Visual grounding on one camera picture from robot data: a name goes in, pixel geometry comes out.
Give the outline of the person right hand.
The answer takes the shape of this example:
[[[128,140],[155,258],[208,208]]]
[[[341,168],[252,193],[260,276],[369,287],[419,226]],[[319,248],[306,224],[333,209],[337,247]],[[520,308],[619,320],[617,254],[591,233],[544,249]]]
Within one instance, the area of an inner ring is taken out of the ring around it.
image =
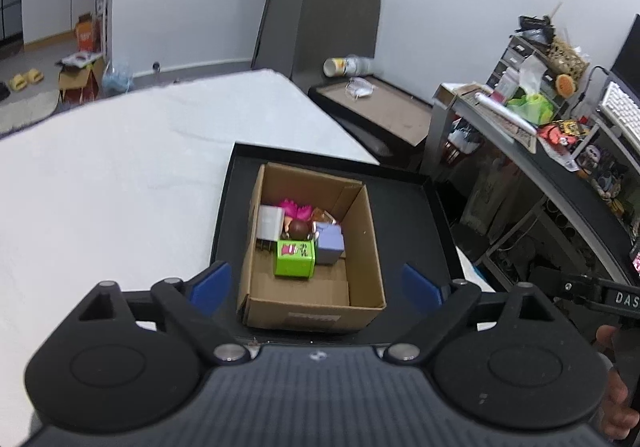
[[[610,325],[602,325],[596,332],[597,342],[612,352],[614,366],[608,371],[608,386],[601,404],[602,418],[599,431],[611,441],[626,439],[631,430],[639,424],[639,412],[629,404],[629,389],[617,369],[618,354],[614,347],[614,339],[618,329]]]

